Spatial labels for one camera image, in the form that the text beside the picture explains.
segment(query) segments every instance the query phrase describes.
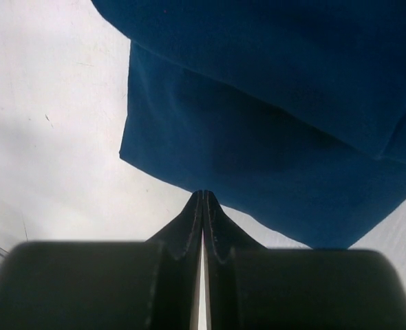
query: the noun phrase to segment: white surface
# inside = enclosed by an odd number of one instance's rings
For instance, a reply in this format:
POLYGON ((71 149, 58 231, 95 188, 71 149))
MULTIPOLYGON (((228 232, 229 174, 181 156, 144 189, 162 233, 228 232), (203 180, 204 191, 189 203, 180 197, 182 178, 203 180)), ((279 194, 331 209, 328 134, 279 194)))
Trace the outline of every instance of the white surface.
MULTIPOLYGON (((188 192, 118 158, 129 41, 88 0, 0 0, 0 247, 26 239, 145 239, 188 192)), ((300 244, 228 210, 272 247, 300 244)), ((357 244, 406 286, 406 202, 357 244)))

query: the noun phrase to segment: blue cloth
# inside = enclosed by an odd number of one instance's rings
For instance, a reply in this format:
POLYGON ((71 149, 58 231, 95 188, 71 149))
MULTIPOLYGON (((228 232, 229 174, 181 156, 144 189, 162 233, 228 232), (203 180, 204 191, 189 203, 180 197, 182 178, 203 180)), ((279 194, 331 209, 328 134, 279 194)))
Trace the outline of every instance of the blue cloth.
POLYGON ((406 198, 406 0, 93 0, 131 39, 123 160, 314 248, 406 198))

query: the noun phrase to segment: dark blue fabric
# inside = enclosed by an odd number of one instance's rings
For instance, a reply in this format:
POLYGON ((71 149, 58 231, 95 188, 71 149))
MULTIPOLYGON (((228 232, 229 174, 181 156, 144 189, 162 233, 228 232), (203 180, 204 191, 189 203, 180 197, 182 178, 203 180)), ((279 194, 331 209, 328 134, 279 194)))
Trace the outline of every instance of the dark blue fabric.
POLYGON ((132 40, 120 156, 314 248, 406 198, 406 0, 93 0, 132 40))

